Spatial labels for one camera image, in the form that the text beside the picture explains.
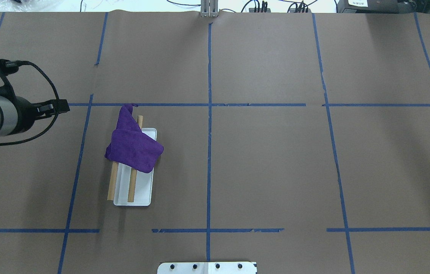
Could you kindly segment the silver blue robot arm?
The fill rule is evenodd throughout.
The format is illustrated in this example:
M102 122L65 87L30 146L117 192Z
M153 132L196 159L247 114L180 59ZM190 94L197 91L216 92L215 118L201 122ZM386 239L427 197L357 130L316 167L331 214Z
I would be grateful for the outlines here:
M26 132L37 120L69 111L70 106L65 99L52 99L33 104L19 96L14 99L0 96L0 137Z

